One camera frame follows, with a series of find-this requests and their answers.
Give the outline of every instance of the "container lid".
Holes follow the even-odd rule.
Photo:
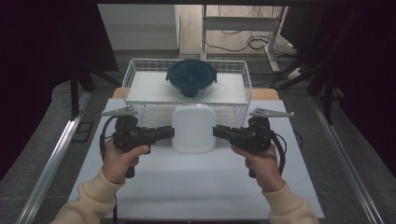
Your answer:
[[[217,71],[209,63],[186,59],[174,63],[167,71],[166,80],[181,90],[186,97],[194,97],[217,81]]]

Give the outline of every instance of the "sleeve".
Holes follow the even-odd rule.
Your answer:
[[[56,223],[100,223],[115,204],[115,194],[123,185],[110,183],[102,173],[78,186],[78,198],[66,203],[51,222]]]
[[[315,212],[306,199],[298,198],[286,183],[276,192],[262,192],[271,207],[269,219],[272,224],[319,224]]]

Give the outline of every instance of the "round container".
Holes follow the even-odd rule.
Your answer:
[[[174,63],[167,71],[166,80],[178,90],[178,95],[188,99],[201,99],[217,81],[217,71],[209,63],[186,59]]]

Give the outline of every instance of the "white wire basket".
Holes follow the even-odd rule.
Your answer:
[[[248,66],[243,61],[204,60],[218,72],[217,83],[200,99],[182,98],[166,81],[169,67],[181,60],[132,59],[122,82],[122,97],[137,111],[139,126],[171,125],[177,105],[205,104],[216,112],[217,124],[241,127],[251,99]]]

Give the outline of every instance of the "white container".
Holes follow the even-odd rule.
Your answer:
[[[204,153],[215,148],[216,113],[209,105],[178,105],[172,117],[173,148],[180,153]]]

